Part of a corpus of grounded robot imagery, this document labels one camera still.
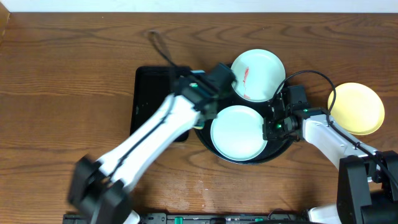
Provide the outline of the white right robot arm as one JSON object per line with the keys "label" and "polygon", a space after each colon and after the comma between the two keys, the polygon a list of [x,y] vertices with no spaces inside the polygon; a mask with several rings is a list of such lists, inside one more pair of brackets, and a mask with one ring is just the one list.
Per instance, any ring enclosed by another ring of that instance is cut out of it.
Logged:
{"label": "white right robot arm", "polygon": [[378,151],[341,128],[323,108],[301,103],[264,118],[265,140],[306,141],[338,169],[334,205],[311,208],[314,223],[397,223],[397,153]]}

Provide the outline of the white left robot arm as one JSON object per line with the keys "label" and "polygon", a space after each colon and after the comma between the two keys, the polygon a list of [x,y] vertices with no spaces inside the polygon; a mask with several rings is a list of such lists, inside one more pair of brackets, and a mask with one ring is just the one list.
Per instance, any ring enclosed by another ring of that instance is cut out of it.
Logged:
{"label": "white left robot arm", "polygon": [[131,136],[96,161],[82,157],[75,166],[67,200],[88,223],[139,223],[130,193],[147,168],[205,113],[215,116],[217,100],[193,103],[168,95]]}

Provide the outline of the black rectangular tray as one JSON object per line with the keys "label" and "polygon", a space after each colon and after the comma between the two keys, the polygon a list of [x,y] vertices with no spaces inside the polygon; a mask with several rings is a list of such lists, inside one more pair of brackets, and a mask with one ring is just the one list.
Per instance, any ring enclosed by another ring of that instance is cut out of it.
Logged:
{"label": "black rectangular tray", "polygon": [[130,134],[137,131],[171,93],[168,66],[141,66],[136,70]]}

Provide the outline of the pale green plate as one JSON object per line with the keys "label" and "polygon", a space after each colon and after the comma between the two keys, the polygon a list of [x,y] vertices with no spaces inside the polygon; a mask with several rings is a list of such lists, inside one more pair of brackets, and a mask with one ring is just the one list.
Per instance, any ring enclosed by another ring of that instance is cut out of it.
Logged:
{"label": "pale green plate", "polygon": [[212,121],[210,138],[215,149],[233,161],[248,161],[267,146],[263,117],[254,109],[234,105],[221,110]]}

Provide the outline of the yellow plate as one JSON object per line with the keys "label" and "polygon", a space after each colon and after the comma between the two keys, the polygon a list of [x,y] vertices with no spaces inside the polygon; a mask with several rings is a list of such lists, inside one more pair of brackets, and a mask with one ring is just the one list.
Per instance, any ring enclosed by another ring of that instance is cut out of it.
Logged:
{"label": "yellow plate", "polygon": [[347,132],[368,135],[383,124],[385,109],[375,91],[360,83],[344,83],[328,97],[334,120]]}

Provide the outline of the green yellow sponge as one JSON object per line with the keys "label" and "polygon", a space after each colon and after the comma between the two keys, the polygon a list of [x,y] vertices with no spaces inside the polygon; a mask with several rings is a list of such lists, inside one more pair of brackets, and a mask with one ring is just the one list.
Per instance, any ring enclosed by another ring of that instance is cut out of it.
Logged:
{"label": "green yellow sponge", "polygon": [[205,127],[204,121],[198,121],[194,126],[195,129],[203,129]]}

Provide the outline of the light blue plate with stain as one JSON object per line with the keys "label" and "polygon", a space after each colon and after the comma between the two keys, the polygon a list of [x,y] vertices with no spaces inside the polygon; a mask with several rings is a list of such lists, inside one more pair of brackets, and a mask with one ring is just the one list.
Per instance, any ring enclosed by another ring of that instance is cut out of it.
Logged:
{"label": "light blue plate with stain", "polygon": [[235,93],[244,100],[260,103],[270,100],[285,80],[285,67],[278,56],[263,49],[239,55],[231,66],[236,82]]}

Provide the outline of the black round tray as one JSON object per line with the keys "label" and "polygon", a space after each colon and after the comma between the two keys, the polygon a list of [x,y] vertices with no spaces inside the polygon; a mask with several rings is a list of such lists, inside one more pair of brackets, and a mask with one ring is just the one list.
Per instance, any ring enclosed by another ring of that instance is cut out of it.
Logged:
{"label": "black round tray", "polygon": [[[272,116],[272,110],[268,107],[269,102],[260,102],[260,103],[255,103],[255,102],[250,102],[247,100],[244,100],[240,96],[238,96],[235,91],[233,90],[233,94],[224,100],[220,100],[218,103],[218,108],[217,112],[219,113],[221,110],[229,107],[229,106],[234,106],[234,105],[243,105],[250,107],[254,110],[256,110],[264,120],[264,117],[266,116]],[[205,122],[205,127],[203,129],[196,129],[195,134],[201,141],[201,143],[213,154],[216,156],[228,161],[232,162],[235,164],[261,164],[264,162],[271,161],[275,159],[276,157],[280,156],[284,151],[286,151],[289,146],[293,143],[293,141],[285,140],[285,141],[278,141],[278,140],[273,140],[273,141],[267,141],[267,146],[265,149],[255,158],[248,160],[248,161],[233,161],[231,159],[226,158],[225,156],[222,156],[214,147],[211,138],[210,138],[210,128],[211,128],[211,123],[213,119],[208,120]]]}

